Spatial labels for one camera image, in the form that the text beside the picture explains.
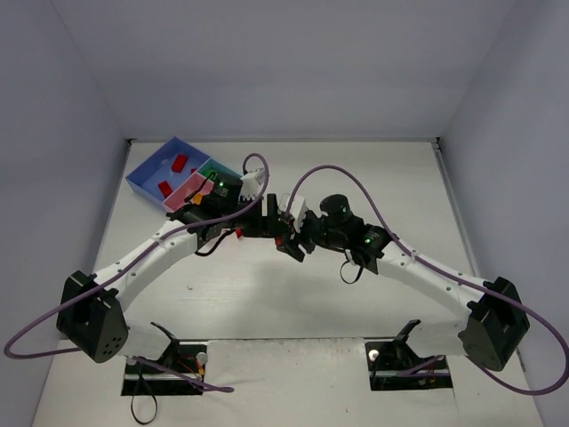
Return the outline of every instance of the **white table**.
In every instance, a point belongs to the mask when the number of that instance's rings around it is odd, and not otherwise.
[[[427,142],[196,145],[236,171],[246,154],[260,152],[270,167],[268,189],[277,194],[289,192],[315,165],[341,165],[360,178],[400,237],[469,271]],[[135,143],[125,174],[157,147]],[[355,214],[377,223],[355,185],[336,172],[317,173],[300,194],[317,211],[322,198],[336,192],[349,197]],[[122,181],[97,269],[163,222],[164,214]],[[215,256],[190,257],[161,276],[126,317],[156,321],[180,338],[210,340],[208,380],[233,384],[237,391],[159,398],[153,425],[541,425],[531,398],[502,389],[464,358],[449,358],[453,391],[369,391],[362,337],[390,337],[411,318],[445,320],[451,314],[407,286],[373,274],[347,286],[339,277],[342,261],[342,255],[316,250],[299,264],[278,253],[270,240],[230,238]],[[98,366],[81,354],[56,357],[35,427],[136,425],[129,399],[120,397],[123,371],[119,358]],[[501,377],[526,387],[517,357]]]

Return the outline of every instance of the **yellow object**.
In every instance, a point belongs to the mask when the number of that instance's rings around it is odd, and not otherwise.
[[[194,205],[199,205],[202,203],[202,193],[197,193],[195,196],[192,197],[192,202]]]

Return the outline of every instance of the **red block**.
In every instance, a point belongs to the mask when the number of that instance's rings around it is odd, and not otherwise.
[[[162,195],[164,196],[164,198],[166,198],[172,194],[172,187],[170,187],[170,184],[168,183],[168,181],[160,182],[158,184],[158,188],[160,189],[160,191],[162,191]]]
[[[174,163],[172,163],[172,170],[178,173],[181,172],[187,162],[188,162],[188,156],[179,154],[176,157],[176,160],[174,160]]]

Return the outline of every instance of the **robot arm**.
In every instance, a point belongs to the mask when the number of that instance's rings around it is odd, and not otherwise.
[[[239,228],[246,237],[275,239],[278,251],[299,262],[305,253],[312,253],[318,246],[344,253],[348,262],[361,270],[411,286],[446,307],[456,320],[432,325],[414,320],[394,342],[411,347],[421,357],[467,355],[489,369],[503,369],[529,327],[525,314],[443,278],[416,262],[414,256],[402,254],[385,229],[366,224],[351,212],[345,196],[325,199],[320,205],[322,215],[317,217],[306,207],[302,197],[293,200],[290,214],[285,216],[277,207],[276,195],[268,194],[265,215],[258,203],[229,222],[171,234],[185,225],[236,212],[256,196],[261,177],[262,170],[248,173],[241,180],[219,173],[212,192],[203,197],[199,205],[188,203],[168,214],[170,220],[123,259],[89,277],[80,271],[74,273],[66,281],[62,302],[112,278],[123,266],[140,258],[112,288],[62,311],[57,322],[59,330],[98,363],[116,354],[160,359],[175,352],[177,342],[165,329],[155,324],[127,323],[124,311],[146,286],[174,263],[195,253],[218,237],[223,229]],[[505,279],[499,278],[493,284],[481,278],[469,279],[519,301],[515,287]]]

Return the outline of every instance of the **gray wall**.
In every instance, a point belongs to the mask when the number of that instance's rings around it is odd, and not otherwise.
[[[0,342],[91,270],[124,160],[110,108],[49,2],[0,2]],[[16,350],[53,349],[52,320]],[[30,425],[51,361],[0,357],[2,425]]]
[[[128,136],[434,137],[513,0],[53,0]]]
[[[569,338],[569,3],[518,0],[445,134],[443,153],[476,257]],[[548,385],[563,353],[536,322],[521,346]],[[566,426],[569,386],[538,399]]]

